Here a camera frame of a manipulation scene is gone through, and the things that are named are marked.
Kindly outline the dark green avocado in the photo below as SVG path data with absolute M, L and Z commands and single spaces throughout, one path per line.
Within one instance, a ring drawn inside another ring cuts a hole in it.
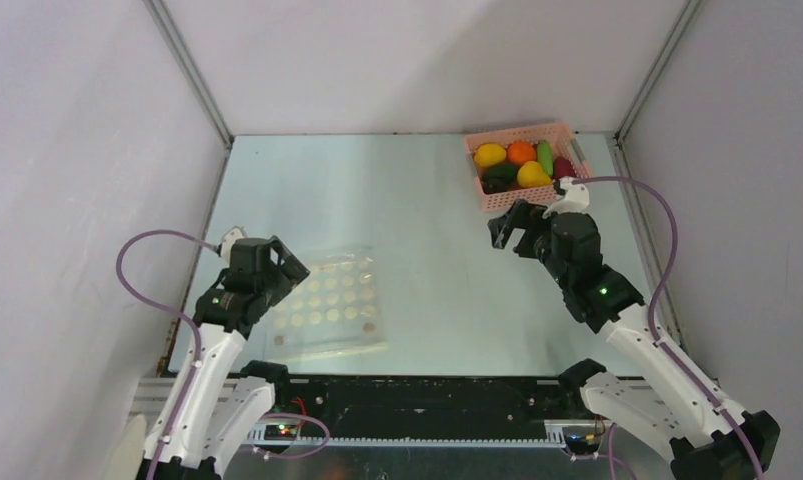
M 501 162 L 486 169 L 482 176 L 482 182 L 498 180 L 510 185 L 516 181 L 519 168 L 510 162 Z

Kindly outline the orange fruit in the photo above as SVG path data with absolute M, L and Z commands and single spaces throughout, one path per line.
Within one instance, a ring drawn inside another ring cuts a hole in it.
M 507 147 L 506 153 L 507 161 L 518 167 L 521 167 L 528 162 L 535 162 L 537 160 L 537 150 L 535 145 L 523 140 L 518 140 L 511 143 Z

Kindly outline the yellow lemon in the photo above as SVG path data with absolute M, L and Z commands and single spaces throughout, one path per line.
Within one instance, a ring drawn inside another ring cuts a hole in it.
M 497 165 L 507 158 L 507 150 L 497 143 L 485 143 L 480 145 L 473 153 L 472 159 L 475 165 L 481 169 L 488 169 Z

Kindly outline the clear dotted zip top bag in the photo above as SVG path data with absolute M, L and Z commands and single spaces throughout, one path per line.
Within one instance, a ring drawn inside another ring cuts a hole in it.
M 372 249 L 315 251 L 304 264 L 307 279 L 264 317 L 263 358 L 291 363 L 385 349 Z

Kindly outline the dark brown fruit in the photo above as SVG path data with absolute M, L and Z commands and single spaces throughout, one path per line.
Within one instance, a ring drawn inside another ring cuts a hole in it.
M 488 178 L 481 181 L 482 191 L 486 195 L 504 193 L 510 189 L 511 183 L 502 178 Z

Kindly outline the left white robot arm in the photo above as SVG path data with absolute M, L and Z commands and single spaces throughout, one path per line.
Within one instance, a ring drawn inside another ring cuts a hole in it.
M 227 265 L 187 320 L 192 342 L 145 439 L 140 479 L 221 479 L 260 418 L 281 416 L 293 403 L 292 388 L 281 382 L 287 368 L 252 361 L 226 405 L 218 405 L 253 327 L 308 277 L 308 268 L 278 237 L 247 238 L 238 228 L 214 250 Z

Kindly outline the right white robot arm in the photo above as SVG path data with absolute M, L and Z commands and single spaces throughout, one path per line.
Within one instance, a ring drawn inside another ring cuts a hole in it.
M 648 384 L 631 390 L 600 363 L 582 360 L 559 377 L 565 414 L 612 421 L 666 460 L 677 479 L 758 479 L 768 471 L 776 420 L 731 399 L 656 324 L 641 293 L 604 262 L 590 215 L 517 200 L 488 229 L 496 249 L 522 230 L 514 252 L 539 261 L 573 318 L 625 355 Z

